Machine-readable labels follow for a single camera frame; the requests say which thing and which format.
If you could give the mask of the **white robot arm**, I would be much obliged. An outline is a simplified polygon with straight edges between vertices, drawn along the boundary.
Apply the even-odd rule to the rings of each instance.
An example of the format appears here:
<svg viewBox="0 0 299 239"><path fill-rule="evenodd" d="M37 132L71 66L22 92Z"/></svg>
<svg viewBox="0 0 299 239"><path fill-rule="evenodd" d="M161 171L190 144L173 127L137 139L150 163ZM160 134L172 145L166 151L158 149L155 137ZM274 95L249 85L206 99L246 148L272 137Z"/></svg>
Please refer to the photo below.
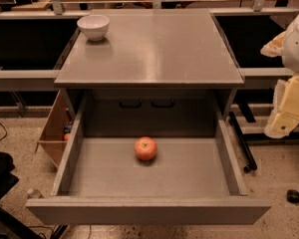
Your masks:
<svg viewBox="0 0 299 239"><path fill-rule="evenodd" d="M299 14L287 30L263 46L266 57L281 57L283 66L293 72L287 81L278 80L274 89L273 110L264 133L282 138L299 125Z"/></svg>

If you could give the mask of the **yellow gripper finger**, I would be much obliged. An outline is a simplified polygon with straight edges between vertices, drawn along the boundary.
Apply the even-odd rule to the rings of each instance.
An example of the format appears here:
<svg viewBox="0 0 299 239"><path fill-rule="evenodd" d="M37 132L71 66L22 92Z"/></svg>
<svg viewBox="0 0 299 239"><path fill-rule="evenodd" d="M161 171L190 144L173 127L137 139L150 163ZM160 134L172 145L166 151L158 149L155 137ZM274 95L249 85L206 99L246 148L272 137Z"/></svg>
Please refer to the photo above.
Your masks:
<svg viewBox="0 0 299 239"><path fill-rule="evenodd" d="M273 110L264 133L282 138L299 125L299 74L287 81L279 80L274 89Z"/></svg>
<svg viewBox="0 0 299 239"><path fill-rule="evenodd" d="M270 42L262 47L260 53L263 56L274 58L281 57L283 53L283 41L285 37L285 32L280 33L274 37Z"/></svg>

